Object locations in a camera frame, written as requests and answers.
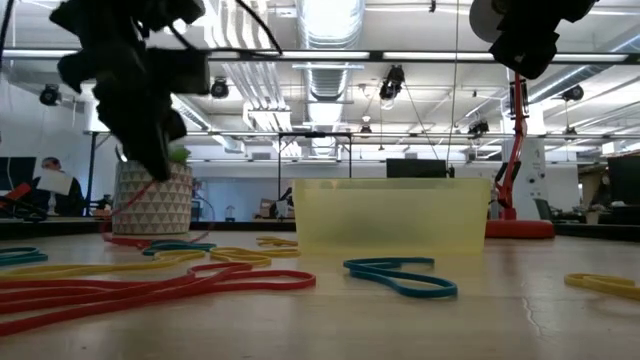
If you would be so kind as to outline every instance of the wooden table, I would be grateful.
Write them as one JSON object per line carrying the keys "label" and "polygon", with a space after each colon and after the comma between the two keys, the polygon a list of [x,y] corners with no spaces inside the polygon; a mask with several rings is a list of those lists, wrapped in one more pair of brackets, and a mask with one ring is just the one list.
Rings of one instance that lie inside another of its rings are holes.
{"label": "wooden table", "polygon": [[[257,233],[214,233],[255,247]],[[293,234],[272,234],[293,237]],[[50,263],[141,260],[97,235],[2,242],[35,245]],[[276,268],[315,273],[315,289],[206,295],[94,316],[0,339],[0,359],[638,359],[640,302],[564,285],[569,272],[638,278],[640,247],[558,238],[487,241],[483,256],[438,257],[457,299],[406,298],[345,276],[342,258],[305,256]],[[156,279],[161,272],[104,278]],[[0,317],[0,321],[17,318]]]}

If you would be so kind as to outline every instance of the potted plant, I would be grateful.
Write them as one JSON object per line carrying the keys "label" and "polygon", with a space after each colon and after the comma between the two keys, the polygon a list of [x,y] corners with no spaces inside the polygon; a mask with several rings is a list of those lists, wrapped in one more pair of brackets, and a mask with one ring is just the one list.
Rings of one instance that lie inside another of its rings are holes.
{"label": "potted plant", "polygon": [[[187,166],[189,154],[184,146],[170,146],[171,179],[154,183],[128,209],[113,216],[114,234],[167,235],[189,231],[193,187],[192,169]],[[152,181],[151,175],[139,162],[131,159],[120,161],[116,168],[114,209],[123,208]]]}

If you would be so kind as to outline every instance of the translucent yellow plastic bin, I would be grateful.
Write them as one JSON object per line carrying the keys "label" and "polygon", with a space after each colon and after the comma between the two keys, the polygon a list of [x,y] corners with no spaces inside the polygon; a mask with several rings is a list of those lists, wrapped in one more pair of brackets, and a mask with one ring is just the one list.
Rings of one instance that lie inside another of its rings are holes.
{"label": "translucent yellow plastic bin", "polygon": [[484,247],[487,179],[296,179],[303,254],[422,256]]}

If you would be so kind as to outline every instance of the blue rubber band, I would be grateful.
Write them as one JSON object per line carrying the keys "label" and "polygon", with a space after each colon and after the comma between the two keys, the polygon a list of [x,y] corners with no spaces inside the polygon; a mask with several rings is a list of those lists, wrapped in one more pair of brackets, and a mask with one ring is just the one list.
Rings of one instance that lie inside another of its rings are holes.
{"label": "blue rubber band", "polygon": [[0,249],[0,266],[47,261],[49,256],[32,246]]}
{"label": "blue rubber band", "polygon": [[209,251],[216,247],[215,244],[197,244],[189,243],[182,240],[157,240],[151,243],[151,246],[142,251],[144,256],[153,256],[159,251],[168,250],[202,250]]}
{"label": "blue rubber band", "polygon": [[[425,257],[389,257],[389,258],[371,258],[371,259],[353,259],[344,262],[344,267],[349,269],[352,277],[364,280],[375,281],[386,285],[397,293],[417,298],[442,298],[456,296],[458,294],[458,286],[446,279],[419,275],[404,271],[389,270],[400,269],[404,264],[425,264],[435,265],[435,260]],[[404,286],[393,279],[405,279],[419,281],[428,284],[440,286],[439,289],[417,289]]]}

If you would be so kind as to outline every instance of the computer monitor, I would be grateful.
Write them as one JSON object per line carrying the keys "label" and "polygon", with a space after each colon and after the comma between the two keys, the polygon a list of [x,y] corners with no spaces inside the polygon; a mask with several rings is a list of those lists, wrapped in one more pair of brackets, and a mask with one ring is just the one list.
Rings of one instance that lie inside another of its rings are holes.
{"label": "computer monitor", "polygon": [[0,157],[0,191],[13,190],[22,183],[30,184],[35,168],[35,157]]}
{"label": "computer monitor", "polygon": [[388,178],[446,178],[444,160],[387,159]]}
{"label": "computer monitor", "polygon": [[640,205],[640,156],[608,159],[611,200],[627,205]]}

